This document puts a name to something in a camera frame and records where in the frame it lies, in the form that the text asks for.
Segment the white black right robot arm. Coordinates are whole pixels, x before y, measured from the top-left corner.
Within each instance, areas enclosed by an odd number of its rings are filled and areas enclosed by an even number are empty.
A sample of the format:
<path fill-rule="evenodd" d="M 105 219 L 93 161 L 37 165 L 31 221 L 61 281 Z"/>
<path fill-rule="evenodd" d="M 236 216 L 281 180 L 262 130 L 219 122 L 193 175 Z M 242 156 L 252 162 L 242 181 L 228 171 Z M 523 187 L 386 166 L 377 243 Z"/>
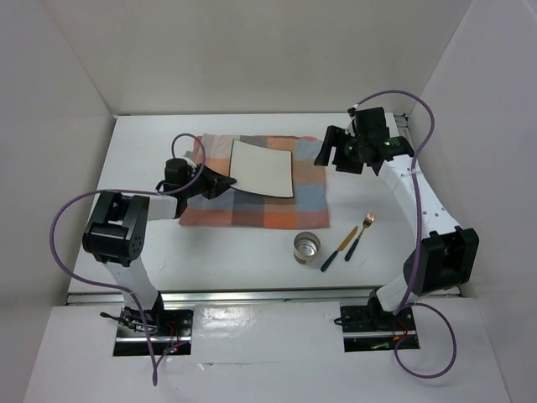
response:
<path fill-rule="evenodd" d="M 372 168 L 393 192 L 416 238 L 401 275 L 373 291 L 364 311 L 356 315 L 359 327 L 386 331 L 404 304 L 470 280 L 477 232 L 463 228 L 441 205 L 406 138 L 390 136 L 388 128 L 352 135 L 349 128 L 330 126 L 315 164 L 333 164 L 337 171 L 353 174 Z"/>

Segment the gold fork green handle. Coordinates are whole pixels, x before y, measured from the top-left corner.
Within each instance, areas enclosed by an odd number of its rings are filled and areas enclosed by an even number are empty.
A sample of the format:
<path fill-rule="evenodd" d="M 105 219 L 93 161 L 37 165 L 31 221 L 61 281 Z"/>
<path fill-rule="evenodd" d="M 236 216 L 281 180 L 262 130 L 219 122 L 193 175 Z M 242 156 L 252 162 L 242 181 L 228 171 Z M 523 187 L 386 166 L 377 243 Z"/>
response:
<path fill-rule="evenodd" d="M 362 222 L 362 229 L 360 231 L 360 233 L 357 235 L 357 237 L 354 239 L 354 241 L 352 242 L 352 245 L 351 247 L 348 249 L 347 253 L 345 254 L 344 256 L 344 260 L 346 262 L 348 262 L 351 258 L 352 258 L 352 255 L 354 253 L 354 251 L 356 250 L 362 236 L 363 236 L 363 233 L 371 227 L 371 225 L 374 223 L 374 220 L 375 220 L 375 214 L 373 212 L 369 212 L 367 214 L 367 216 L 364 218 L 363 222 Z"/>

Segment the square white plate black rim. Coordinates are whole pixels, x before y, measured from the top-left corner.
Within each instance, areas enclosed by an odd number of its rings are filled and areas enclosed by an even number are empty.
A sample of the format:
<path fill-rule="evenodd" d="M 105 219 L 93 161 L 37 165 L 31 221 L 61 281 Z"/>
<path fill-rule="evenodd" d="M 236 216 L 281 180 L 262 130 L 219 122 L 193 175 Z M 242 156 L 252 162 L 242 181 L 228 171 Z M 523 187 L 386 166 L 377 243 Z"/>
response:
<path fill-rule="evenodd" d="M 293 198 L 292 152 L 244 143 L 234 139 L 229 176 L 232 189 L 276 198 Z"/>

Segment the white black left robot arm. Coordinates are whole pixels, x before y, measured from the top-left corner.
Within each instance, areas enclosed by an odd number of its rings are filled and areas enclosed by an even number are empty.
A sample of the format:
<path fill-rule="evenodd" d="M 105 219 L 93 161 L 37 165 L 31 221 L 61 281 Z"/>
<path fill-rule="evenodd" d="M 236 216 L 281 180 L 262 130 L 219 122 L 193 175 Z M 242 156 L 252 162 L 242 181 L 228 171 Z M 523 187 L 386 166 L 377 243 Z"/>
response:
<path fill-rule="evenodd" d="M 165 325 L 164 303 L 149 280 L 142 261 L 147 223 L 181 217 L 188 200 L 210 200 L 225 193 L 237 180 L 186 159 L 166 162 L 164 179 L 156 186 L 162 196 L 128 196 L 104 191 L 96 201 L 82 237 L 83 249 L 104 265 L 120 286 L 122 316 L 148 335 Z"/>

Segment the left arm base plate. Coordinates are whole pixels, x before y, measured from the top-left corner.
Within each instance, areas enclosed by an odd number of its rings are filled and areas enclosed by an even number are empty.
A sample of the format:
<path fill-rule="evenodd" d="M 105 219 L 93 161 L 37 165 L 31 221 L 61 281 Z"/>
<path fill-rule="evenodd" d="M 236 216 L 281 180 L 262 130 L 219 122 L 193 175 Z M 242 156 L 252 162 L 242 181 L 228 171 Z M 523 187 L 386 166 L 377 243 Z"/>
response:
<path fill-rule="evenodd" d="M 112 318 L 117 322 L 114 357 L 149 356 L 143 324 L 137 315 L 123 310 L 118 317 Z M 159 325 L 149 322 L 149 336 L 156 356 L 163 353 L 190 355 L 193 316 L 192 309 L 165 310 Z"/>

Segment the gold knife green handle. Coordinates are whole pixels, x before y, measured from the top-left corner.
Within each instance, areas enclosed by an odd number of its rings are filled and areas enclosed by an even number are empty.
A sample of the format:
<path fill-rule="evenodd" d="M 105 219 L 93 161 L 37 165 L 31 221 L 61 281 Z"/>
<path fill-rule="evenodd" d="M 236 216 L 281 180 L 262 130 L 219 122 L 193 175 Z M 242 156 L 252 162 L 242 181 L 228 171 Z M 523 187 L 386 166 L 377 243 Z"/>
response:
<path fill-rule="evenodd" d="M 325 262 L 321 265 L 321 272 L 326 272 L 326 270 L 331 265 L 332 261 L 335 259 L 335 257 L 345 249 L 345 247 L 352 241 L 354 236 L 357 234 L 358 226 L 354 227 L 352 231 L 341 241 L 341 244 L 338 246 L 337 249 L 335 249 L 332 254 L 325 260 Z"/>

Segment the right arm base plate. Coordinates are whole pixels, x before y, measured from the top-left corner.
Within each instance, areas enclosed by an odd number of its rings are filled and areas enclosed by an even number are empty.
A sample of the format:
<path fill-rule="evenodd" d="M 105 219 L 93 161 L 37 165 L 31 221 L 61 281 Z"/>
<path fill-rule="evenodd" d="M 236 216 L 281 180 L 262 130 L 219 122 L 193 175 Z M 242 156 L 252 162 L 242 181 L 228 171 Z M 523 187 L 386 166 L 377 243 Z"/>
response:
<path fill-rule="evenodd" d="M 414 313 L 403 309 L 373 318 L 365 306 L 341 306 L 340 316 L 333 320 L 341 328 L 346 353 L 393 350 L 398 342 L 401 349 L 420 349 Z"/>

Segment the checkered orange blue cloth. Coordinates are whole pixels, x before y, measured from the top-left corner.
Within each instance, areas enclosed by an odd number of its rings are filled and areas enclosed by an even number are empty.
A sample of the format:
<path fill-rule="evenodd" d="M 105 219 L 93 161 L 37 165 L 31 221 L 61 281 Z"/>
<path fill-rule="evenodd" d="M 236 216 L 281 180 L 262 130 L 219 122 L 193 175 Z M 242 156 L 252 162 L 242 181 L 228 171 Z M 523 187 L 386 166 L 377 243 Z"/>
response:
<path fill-rule="evenodd" d="M 322 141 L 311 136 L 247 136 L 205 133 L 194 143 L 194 161 L 200 163 L 200 146 L 206 150 L 206 165 L 228 175 L 232 141 L 292 153 L 292 198 L 250 194 L 230 189 L 215 199 L 195 196 L 179 219 L 183 227 L 241 227 L 284 230 L 329 228 L 326 202 L 326 170 L 314 165 Z"/>

